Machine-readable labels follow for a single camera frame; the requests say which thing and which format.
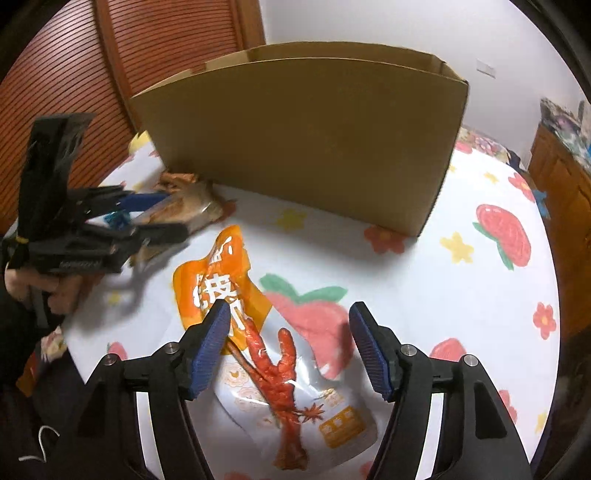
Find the white wall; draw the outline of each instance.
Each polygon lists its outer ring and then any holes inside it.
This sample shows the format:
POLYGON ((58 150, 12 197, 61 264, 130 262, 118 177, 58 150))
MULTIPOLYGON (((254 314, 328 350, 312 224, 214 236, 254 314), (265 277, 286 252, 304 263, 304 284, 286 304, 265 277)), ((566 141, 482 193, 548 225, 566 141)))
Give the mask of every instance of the white wall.
POLYGON ((268 43, 350 40, 434 53, 470 83, 464 123, 527 165, 540 97, 577 111, 579 84, 509 0, 260 0, 268 43), (476 59, 496 79, 476 71, 476 59))

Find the wall switch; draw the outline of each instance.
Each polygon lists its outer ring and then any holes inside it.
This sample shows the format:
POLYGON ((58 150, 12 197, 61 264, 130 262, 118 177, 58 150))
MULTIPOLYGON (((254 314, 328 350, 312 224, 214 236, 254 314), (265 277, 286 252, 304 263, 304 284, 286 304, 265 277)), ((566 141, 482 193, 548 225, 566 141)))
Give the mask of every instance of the wall switch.
POLYGON ((496 69, 481 60, 476 61, 476 70, 490 77, 496 78, 496 69))

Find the blue gripper pad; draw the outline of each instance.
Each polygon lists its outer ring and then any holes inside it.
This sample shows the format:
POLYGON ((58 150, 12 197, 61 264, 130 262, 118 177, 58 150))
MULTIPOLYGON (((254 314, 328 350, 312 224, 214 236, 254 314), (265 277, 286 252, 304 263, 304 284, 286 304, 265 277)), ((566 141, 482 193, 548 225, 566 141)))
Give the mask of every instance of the blue gripper pad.
POLYGON ((370 330, 368 322, 373 322, 376 331, 379 329, 378 324, 369 313, 368 308, 362 301, 353 303, 349 309, 349 327, 357 349, 361 355, 361 360, 368 373, 371 386, 374 391, 381 394, 384 400, 389 401, 394 393, 392 385, 390 384, 390 375, 388 369, 388 361, 384 358, 378 342, 374 338, 370 330))
POLYGON ((205 390, 212 380, 213 370, 230 331, 230 305, 224 300, 216 301, 203 323, 195 327, 203 328, 203 339, 191 363, 190 390, 193 398, 205 390))

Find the snack bag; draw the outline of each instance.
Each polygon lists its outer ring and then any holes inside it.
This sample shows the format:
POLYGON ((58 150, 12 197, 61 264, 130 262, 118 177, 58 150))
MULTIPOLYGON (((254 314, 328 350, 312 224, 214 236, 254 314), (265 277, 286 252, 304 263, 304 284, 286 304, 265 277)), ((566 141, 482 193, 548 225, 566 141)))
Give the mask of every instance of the snack bag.
POLYGON ((224 229, 209 255, 175 271, 185 328, 200 323, 217 299, 230 304, 228 341, 212 387, 233 420, 277 469, 318 473, 377 440, 362 399, 320 374, 310 345, 248 277, 237 225, 224 229))

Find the human hand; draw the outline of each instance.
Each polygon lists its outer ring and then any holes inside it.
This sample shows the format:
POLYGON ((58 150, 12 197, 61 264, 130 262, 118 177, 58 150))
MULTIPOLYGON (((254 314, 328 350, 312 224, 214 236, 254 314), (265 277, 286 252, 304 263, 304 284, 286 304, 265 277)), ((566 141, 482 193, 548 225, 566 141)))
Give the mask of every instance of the human hand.
POLYGON ((56 277, 42 275, 30 267, 19 270, 6 269, 4 283, 8 294, 15 300, 28 305, 31 288, 51 293, 47 305, 52 313, 66 315, 76 310, 78 305, 90 294, 102 275, 70 275, 56 277))

